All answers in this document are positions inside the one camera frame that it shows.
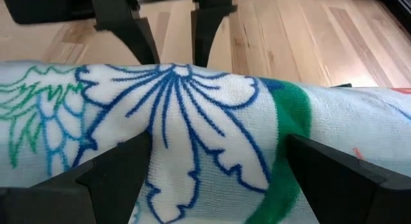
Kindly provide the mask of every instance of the towel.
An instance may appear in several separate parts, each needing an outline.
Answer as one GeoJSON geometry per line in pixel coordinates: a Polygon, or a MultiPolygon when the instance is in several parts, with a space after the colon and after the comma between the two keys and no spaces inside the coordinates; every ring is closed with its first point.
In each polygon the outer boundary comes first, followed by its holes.
{"type": "Polygon", "coordinates": [[[0,186],[29,187],[148,130],[129,223],[318,223],[284,139],[411,176],[411,90],[324,88],[194,65],[0,63],[0,186]]]}

